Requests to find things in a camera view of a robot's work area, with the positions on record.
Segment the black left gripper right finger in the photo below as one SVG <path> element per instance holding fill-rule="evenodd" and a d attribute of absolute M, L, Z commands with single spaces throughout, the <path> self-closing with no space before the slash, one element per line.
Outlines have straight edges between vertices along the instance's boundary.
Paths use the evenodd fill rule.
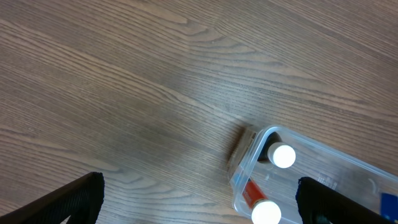
<path fill-rule="evenodd" d="M 392 223 L 311 177 L 298 180 L 295 199 L 303 224 Z"/>

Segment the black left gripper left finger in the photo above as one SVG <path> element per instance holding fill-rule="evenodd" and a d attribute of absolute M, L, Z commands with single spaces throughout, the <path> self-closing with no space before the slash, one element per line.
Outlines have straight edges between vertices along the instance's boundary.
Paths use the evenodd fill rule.
<path fill-rule="evenodd" d="M 90 172 L 63 187 L 1 216 L 1 223 L 95 224 L 104 202 L 104 177 Z"/>

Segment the orange tube white cap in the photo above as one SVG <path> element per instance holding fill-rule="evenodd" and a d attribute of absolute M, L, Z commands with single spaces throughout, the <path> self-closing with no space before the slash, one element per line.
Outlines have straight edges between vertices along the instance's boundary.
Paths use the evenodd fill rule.
<path fill-rule="evenodd" d="M 278 224 L 280 222 L 282 214 L 278 204 L 269 200 L 252 179 L 248 179 L 242 196 L 251 210 L 253 224 Z"/>

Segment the blue VapoDrops box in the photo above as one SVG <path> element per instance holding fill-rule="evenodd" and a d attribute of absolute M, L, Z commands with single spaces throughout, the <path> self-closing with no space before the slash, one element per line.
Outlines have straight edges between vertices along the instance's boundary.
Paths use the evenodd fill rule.
<path fill-rule="evenodd" d="M 381 216 L 397 224 L 398 221 L 398 197 L 397 195 L 381 194 Z"/>

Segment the black bottle white cap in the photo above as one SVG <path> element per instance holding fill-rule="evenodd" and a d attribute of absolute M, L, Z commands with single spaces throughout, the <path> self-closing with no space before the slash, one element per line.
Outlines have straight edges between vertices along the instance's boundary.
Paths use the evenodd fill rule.
<path fill-rule="evenodd" d="M 293 147 L 283 142 L 277 132 L 271 133 L 262 147 L 257 159 L 262 164 L 271 163 L 279 168 L 291 167 L 296 160 L 296 153 Z"/>

